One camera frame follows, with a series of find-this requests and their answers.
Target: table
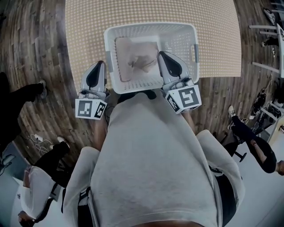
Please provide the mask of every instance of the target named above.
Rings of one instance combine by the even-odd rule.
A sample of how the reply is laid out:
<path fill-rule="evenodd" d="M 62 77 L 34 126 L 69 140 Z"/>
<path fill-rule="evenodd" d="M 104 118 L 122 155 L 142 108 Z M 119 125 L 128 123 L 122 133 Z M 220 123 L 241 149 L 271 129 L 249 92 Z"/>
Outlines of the table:
<path fill-rule="evenodd" d="M 233 0 L 66 0 L 65 21 L 77 91 L 88 67 L 106 62 L 104 31 L 131 23 L 191 23 L 197 29 L 200 77 L 241 76 L 241 36 Z"/>
<path fill-rule="evenodd" d="M 284 30 L 280 27 L 279 24 L 277 26 L 264 26 L 264 25 L 250 25 L 249 28 L 258 28 L 258 29 L 269 29 L 269 30 L 277 30 L 277 33 L 274 32 L 266 32 L 266 31 L 260 31 L 260 34 L 267 34 L 267 35 L 275 35 L 278 37 L 279 41 L 279 51 L 280 51 L 280 63 L 279 63 L 279 69 L 264 65 L 264 64 L 259 64 L 256 62 L 252 62 L 253 65 L 262 67 L 267 70 L 271 70 L 273 72 L 276 72 L 280 74 L 281 78 L 284 78 Z"/>

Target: wooden floor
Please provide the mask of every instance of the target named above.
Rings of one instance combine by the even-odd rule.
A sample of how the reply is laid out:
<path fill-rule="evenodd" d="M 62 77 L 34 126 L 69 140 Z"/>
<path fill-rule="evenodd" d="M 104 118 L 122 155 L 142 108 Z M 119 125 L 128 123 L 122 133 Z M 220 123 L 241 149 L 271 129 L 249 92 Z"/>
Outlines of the wooden floor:
<path fill-rule="evenodd" d="M 228 106 L 234 105 L 240 117 L 247 117 L 258 92 L 268 83 L 270 72 L 251 62 L 279 65 L 278 48 L 273 61 L 272 47 L 260 47 L 266 36 L 248 28 L 251 24 L 269 25 L 262 12 L 263 7 L 272 8 L 269 0 L 235 0 L 235 5 L 241 31 L 241 77 L 200 79 L 202 106 L 192 112 L 198 131 L 216 131 L 220 138 L 229 123 Z M 58 135 L 63 136 L 71 144 L 66 161 L 73 164 L 83 146 L 92 146 L 94 135 L 90 121 L 74 117 L 77 94 L 67 51 L 65 0 L 11 0 L 5 15 L 0 31 L 0 68 L 7 73 L 11 89 L 42 78 L 49 88 L 46 100 L 26 103 L 22 109 L 19 118 L 22 134 L 16 144 L 33 164 L 39 159 L 39 151 L 28 139 L 31 133 L 52 142 L 56 142 Z M 274 87 L 272 82 L 267 100 Z"/>

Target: basket handle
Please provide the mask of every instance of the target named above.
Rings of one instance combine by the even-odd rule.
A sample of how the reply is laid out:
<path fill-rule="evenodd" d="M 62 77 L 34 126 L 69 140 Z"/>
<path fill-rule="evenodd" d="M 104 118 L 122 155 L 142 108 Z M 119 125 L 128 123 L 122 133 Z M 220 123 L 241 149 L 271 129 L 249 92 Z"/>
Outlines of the basket handle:
<path fill-rule="evenodd" d="M 112 73 L 114 71 L 113 67 L 112 67 L 112 62 L 111 62 L 111 53 L 110 51 L 106 51 L 106 63 L 108 66 L 108 71 L 110 73 Z"/>
<path fill-rule="evenodd" d="M 199 49 L 198 44 L 194 44 L 195 62 L 199 63 Z"/>

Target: folded cloth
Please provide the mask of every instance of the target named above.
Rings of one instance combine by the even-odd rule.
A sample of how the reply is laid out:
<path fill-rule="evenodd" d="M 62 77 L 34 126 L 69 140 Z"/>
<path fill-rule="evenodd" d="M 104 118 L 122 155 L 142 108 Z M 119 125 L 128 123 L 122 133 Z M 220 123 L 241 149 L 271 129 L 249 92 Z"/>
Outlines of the folded cloth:
<path fill-rule="evenodd" d="M 131 80 L 134 67 L 148 73 L 157 63 L 158 46 L 156 43 L 133 43 L 129 38 L 119 37 L 115 40 L 115 48 L 122 82 Z"/>

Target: person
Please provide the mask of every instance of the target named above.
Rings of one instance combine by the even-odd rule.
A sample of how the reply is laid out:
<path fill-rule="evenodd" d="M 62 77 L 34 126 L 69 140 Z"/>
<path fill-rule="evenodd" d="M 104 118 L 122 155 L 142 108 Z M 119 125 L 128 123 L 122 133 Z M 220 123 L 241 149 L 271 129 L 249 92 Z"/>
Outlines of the person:
<path fill-rule="evenodd" d="M 246 142 L 251 154 L 255 157 L 260 167 L 266 173 L 278 172 L 283 176 L 284 162 L 282 160 L 277 162 L 275 153 L 272 151 L 270 145 L 264 139 L 257 137 L 248 126 L 240 121 L 233 106 L 229 107 L 228 113 L 232 119 L 229 129 Z"/>
<path fill-rule="evenodd" d="M 97 143 L 80 153 L 63 203 L 69 226 L 226 224 L 244 198 L 231 156 L 208 130 L 195 135 L 190 114 L 176 114 L 161 92 L 127 96 L 113 109 L 107 132 L 104 118 L 94 122 Z M 227 177 L 229 208 L 222 207 L 229 200 L 221 201 L 226 193 L 211 168 Z"/>
<path fill-rule="evenodd" d="M 60 159 L 69 151 L 69 144 L 63 137 L 57 137 L 59 144 L 54 145 L 51 151 L 44 154 L 34 166 L 28 166 L 24 172 L 24 180 L 20 195 L 23 211 L 19 216 L 19 223 L 23 227 L 33 226 L 42 214 L 47 200 L 57 183 L 67 187 L 71 175 L 58 171 Z"/>
<path fill-rule="evenodd" d="M 9 82 L 4 72 L 0 73 L 0 157 L 7 145 L 21 133 L 18 116 L 26 102 L 34 102 L 36 97 L 45 99 L 47 96 L 46 82 L 24 86 L 10 93 Z"/>
<path fill-rule="evenodd" d="M 278 38 L 269 37 L 265 42 L 261 42 L 261 46 L 279 46 Z"/>

